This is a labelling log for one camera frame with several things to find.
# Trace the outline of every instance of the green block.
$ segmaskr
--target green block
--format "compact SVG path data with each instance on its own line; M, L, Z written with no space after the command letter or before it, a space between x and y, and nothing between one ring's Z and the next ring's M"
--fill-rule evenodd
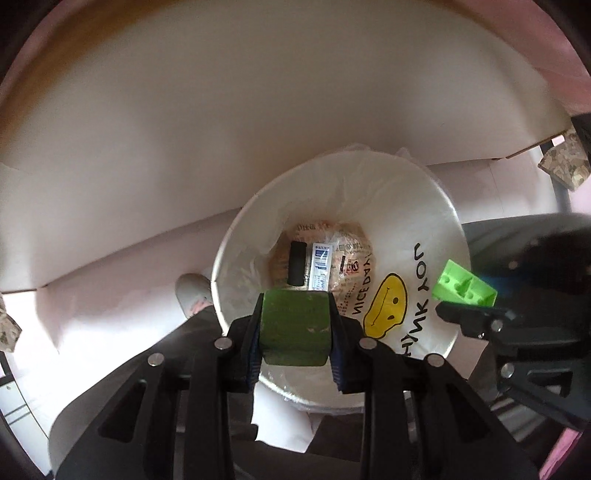
M321 367L331 346L329 296L325 291L265 292L259 335L265 362Z
M495 305L497 292L480 278L468 272L452 260L447 265L433 287L433 297L479 307Z

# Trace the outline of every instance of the paper wrapper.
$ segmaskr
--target paper wrapper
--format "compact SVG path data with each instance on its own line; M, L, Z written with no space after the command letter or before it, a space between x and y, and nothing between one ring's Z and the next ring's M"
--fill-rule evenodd
M305 242L308 245L306 273L302 287L294 287L287 283L292 241ZM351 316L353 304L355 303L352 300L357 298L359 290L363 288L369 289L371 286L371 277L365 277L363 265L375 265L371 244L358 223L339 223L335 225L327 221L310 222L297 225L295 228L283 232L269 259L271 283L274 288L308 290L311 247L315 242L333 246L329 292L335 297L339 313L344 316Z

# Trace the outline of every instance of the camouflage fabric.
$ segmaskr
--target camouflage fabric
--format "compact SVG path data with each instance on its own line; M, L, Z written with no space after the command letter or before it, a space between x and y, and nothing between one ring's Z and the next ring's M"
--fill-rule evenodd
M6 313L4 300L0 295L0 351L13 352L18 338L21 336L22 329Z
M564 134L564 142L546 152L539 168L574 192L591 174L587 154L574 128Z

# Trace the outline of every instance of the green wooden block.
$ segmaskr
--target green wooden block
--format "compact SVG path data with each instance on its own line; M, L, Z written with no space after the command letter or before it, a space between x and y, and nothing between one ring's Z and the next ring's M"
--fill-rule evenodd
M259 335L265 362L321 367L331 346L329 296L325 291L265 292Z

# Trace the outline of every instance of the trash can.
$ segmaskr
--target trash can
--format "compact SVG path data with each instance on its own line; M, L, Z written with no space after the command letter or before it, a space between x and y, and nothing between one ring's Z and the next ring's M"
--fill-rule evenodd
M339 303L341 314L358 319L368 336L395 352L446 356L458 329L437 317L431 291L450 258L470 267L468 247L437 180L402 155L336 151L293 168L255 194L232 222L213 266L213 301L224 330L250 315L259 294L272 287L269 262L283 231L321 221L352 223L363 230L372 254L358 266L363 280ZM331 247L338 257L339 244ZM313 411L363 403L361 395L337 391L329 363L264 363L261 378Z

